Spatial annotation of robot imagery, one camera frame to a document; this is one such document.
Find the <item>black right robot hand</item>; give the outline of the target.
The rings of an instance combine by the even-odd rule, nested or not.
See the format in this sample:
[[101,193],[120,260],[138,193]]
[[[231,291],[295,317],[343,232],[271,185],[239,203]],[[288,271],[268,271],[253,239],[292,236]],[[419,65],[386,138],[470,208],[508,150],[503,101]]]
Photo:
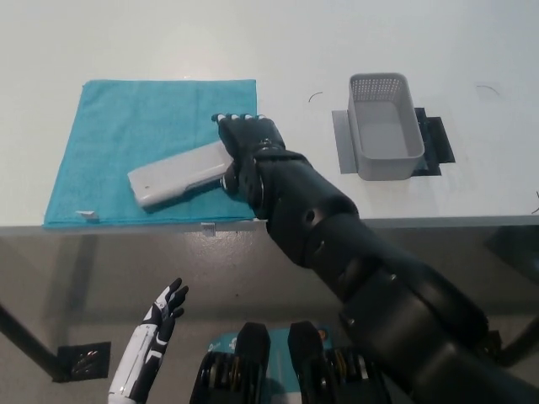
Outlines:
[[239,173],[247,155],[266,148],[286,148],[274,121],[263,115],[214,114],[211,120],[217,124],[218,135],[232,159],[221,178],[221,186],[229,195],[238,193]]

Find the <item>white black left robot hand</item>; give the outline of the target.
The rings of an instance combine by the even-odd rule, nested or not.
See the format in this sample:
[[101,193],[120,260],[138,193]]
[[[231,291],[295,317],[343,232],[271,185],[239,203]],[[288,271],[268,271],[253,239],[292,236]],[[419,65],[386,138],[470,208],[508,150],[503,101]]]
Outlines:
[[109,388],[109,403],[145,403],[161,367],[189,287],[175,279],[131,335]]

